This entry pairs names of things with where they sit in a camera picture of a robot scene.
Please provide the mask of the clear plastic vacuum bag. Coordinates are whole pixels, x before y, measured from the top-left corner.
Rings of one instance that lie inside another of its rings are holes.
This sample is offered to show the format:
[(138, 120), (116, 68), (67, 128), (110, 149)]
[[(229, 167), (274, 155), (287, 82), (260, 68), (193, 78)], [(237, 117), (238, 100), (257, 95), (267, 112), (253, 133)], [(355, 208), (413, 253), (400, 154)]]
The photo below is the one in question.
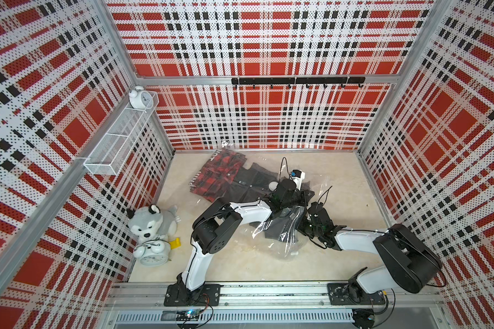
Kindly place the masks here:
[(324, 192), (304, 181), (305, 172), (288, 169), (284, 158), (278, 173), (253, 163), (231, 149), (219, 149), (189, 183), (190, 191), (211, 205), (193, 223), (191, 244), (202, 254), (215, 254), (236, 231), (252, 240), (254, 248), (278, 259), (298, 255), (311, 242), (321, 249), (338, 250), (335, 226), (324, 207)]

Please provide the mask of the red black plaid shirt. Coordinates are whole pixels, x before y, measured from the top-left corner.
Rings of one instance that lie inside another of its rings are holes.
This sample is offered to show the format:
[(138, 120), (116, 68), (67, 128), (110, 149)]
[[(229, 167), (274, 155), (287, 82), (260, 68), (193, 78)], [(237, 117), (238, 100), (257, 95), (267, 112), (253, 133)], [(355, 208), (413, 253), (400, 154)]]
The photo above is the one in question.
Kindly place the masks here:
[(215, 151), (190, 181), (190, 191), (214, 202), (225, 194), (245, 162), (242, 153), (230, 149)]

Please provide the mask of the dark pinstriped shirt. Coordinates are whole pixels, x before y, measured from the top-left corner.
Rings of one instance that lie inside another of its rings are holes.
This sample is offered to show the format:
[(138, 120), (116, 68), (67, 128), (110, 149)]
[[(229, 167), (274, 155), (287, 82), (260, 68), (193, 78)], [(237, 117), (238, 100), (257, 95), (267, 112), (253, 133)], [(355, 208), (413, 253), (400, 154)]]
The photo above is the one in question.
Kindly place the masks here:
[(264, 237), (281, 243), (294, 245), (298, 242), (295, 230), (305, 215), (305, 208), (315, 193), (311, 190), (294, 192), (283, 201), (281, 208), (263, 224)]

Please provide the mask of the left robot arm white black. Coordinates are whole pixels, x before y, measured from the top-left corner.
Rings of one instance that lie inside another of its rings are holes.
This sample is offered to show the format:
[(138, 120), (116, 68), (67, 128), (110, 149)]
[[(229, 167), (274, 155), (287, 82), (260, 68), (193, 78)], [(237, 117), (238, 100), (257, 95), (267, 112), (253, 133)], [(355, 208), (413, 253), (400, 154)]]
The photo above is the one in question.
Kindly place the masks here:
[(253, 227), (253, 238), (261, 235), (284, 255), (294, 253), (299, 246), (296, 230), (314, 195), (309, 189), (299, 189), (295, 180), (285, 178), (274, 191), (253, 202), (235, 203), (218, 198), (192, 225), (192, 254), (185, 271), (176, 278), (180, 290), (192, 293), (204, 285), (214, 254), (226, 246), (242, 225)]

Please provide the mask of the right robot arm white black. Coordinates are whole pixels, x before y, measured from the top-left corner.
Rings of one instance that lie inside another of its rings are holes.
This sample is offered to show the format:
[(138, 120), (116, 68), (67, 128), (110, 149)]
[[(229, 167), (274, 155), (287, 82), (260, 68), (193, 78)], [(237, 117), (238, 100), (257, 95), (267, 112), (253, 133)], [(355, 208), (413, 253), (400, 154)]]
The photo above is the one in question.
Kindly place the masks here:
[(365, 252), (380, 257), (382, 266), (365, 267), (348, 280), (348, 289), (357, 294), (394, 288), (416, 294), (443, 268), (439, 257), (400, 223), (379, 230), (336, 226), (323, 204), (314, 202), (297, 230), (311, 241), (318, 240), (321, 248)]

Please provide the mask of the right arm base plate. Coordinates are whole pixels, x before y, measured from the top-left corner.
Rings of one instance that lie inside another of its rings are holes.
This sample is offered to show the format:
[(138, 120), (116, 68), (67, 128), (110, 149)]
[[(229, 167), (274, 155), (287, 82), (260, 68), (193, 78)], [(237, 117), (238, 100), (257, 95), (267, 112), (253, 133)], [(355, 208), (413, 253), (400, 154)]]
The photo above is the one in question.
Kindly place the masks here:
[(386, 304), (384, 295), (380, 292), (368, 294), (356, 284), (349, 282), (329, 283), (327, 285), (328, 297), (331, 305), (379, 305)]

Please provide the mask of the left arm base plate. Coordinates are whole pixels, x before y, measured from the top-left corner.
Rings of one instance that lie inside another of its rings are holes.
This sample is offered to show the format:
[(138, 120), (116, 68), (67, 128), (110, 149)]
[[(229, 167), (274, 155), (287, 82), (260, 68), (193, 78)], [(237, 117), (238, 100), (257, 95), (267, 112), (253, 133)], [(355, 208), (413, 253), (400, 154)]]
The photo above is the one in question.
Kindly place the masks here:
[(221, 288), (219, 284), (204, 284), (190, 291), (182, 283), (169, 285), (163, 305), (165, 307), (216, 307), (220, 301)]

